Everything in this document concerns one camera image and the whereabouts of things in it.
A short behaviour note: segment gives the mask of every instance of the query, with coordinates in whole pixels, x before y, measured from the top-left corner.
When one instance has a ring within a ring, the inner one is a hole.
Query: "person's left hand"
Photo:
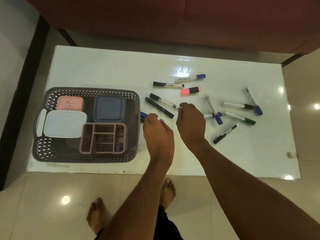
[[[150,113],[143,124],[143,136],[150,154],[150,162],[170,167],[174,158],[174,132],[158,115]]]

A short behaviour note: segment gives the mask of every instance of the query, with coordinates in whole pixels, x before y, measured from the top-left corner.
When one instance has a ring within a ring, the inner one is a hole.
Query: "bare foot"
[[[99,197],[92,202],[88,212],[87,222],[95,235],[108,224],[108,212],[102,198]]]
[[[170,178],[166,178],[162,185],[159,205],[163,206],[166,210],[174,201],[175,197],[176,188],[174,187],[174,183]]]

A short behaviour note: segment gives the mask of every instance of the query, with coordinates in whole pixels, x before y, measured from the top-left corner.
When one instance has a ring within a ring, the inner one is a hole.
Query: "white container lid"
[[[52,110],[47,114],[43,133],[48,137],[78,138],[87,115],[81,111]]]

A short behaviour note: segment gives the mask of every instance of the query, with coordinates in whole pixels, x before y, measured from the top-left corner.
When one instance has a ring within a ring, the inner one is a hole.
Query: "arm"
[[[193,104],[180,106],[181,139],[201,163],[239,239],[320,239],[320,225],[313,218],[211,147],[205,140],[206,121]]]
[[[149,166],[99,239],[153,239],[161,186],[174,157],[174,133],[157,118],[151,113],[143,125],[150,154]]]

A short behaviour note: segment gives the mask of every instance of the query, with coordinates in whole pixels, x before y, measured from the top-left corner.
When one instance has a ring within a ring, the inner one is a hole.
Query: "black pants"
[[[98,235],[94,240],[97,240],[102,232],[103,229],[98,232]],[[162,205],[159,205],[153,239],[183,240],[176,225],[168,219],[165,208]]]

